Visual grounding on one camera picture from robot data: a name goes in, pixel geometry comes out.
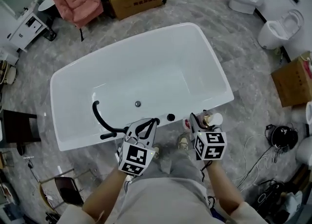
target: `shoe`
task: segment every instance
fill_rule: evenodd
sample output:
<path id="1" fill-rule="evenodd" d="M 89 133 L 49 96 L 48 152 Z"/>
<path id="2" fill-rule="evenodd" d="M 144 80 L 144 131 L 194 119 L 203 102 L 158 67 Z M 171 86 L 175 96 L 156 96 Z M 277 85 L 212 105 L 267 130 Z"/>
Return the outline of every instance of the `shoe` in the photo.
<path id="1" fill-rule="evenodd" d="M 157 160 L 159 158 L 159 154 L 160 154 L 160 145 L 156 144 L 153 146 L 154 150 L 155 150 L 155 154 L 153 156 L 154 160 Z"/>
<path id="2" fill-rule="evenodd" d="M 190 138 L 187 133 L 182 134 L 178 138 L 178 149 L 188 150 Z"/>

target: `toilet lid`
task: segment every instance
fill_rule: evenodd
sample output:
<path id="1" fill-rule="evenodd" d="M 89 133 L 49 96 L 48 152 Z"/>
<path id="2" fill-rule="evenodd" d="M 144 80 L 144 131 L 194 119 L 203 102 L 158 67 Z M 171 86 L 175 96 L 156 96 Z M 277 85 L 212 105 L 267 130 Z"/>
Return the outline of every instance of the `toilet lid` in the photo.
<path id="1" fill-rule="evenodd" d="M 288 38 L 291 38 L 303 26 L 304 19 L 298 10 L 291 9 L 286 14 L 284 14 L 281 19 L 278 20 L 278 22 L 285 30 Z"/>

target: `white basin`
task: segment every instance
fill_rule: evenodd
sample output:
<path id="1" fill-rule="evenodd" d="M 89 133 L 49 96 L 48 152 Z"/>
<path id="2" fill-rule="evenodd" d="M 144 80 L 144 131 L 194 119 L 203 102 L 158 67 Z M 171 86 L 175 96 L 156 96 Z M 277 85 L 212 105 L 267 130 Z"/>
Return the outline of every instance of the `white basin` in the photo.
<path id="1" fill-rule="evenodd" d="M 107 142 L 92 103 L 114 128 L 157 117 L 159 126 L 234 99 L 201 29 L 183 23 L 136 35 L 90 53 L 51 78 L 53 123 L 60 150 Z"/>

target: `white shirt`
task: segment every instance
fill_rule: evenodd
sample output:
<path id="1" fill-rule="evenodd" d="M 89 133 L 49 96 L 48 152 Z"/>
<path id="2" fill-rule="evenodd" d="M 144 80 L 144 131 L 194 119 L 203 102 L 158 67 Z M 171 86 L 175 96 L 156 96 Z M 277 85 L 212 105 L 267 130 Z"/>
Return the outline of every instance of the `white shirt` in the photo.
<path id="1" fill-rule="evenodd" d="M 194 186 L 192 191 L 189 190 L 190 185 Z M 206 189 L 193 180 L 142 179 L 129 186 L 115 224 L 222 224 L 223 222 L 211 216 L 206 199 Z M 266 224 L 247 203 L 242 203 L 227 217 L 231 223 Z M 96 222 L 81 208 L 69 205 L 58 223 Z"/>

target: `gray pants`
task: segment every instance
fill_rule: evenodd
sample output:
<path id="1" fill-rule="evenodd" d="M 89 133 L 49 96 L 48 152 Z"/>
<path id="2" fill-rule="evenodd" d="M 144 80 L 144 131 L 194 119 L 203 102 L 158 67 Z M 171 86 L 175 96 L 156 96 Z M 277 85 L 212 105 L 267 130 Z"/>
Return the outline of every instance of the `gray pants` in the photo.
<path id="1" fill-rule="evenodd" d="M 160 163 L 158 160 L 152 160 L 148 168 L 144 171 L 141 176 L 138 176 L 134 179 L 133 183 L 149 178 L 161 178 L 161 177 L 172 177 L 172 178 L 184 178 L 194 180 L 201 185 L 204 185 L 202 182 L 202 175 L 200 171 L 193 165 L 191 162 L 187 151 L 183 149 L 177 149 L 169 155 L 172 164 L 170 168 L 170 174 L 167 174 L 161 171 Z"/>

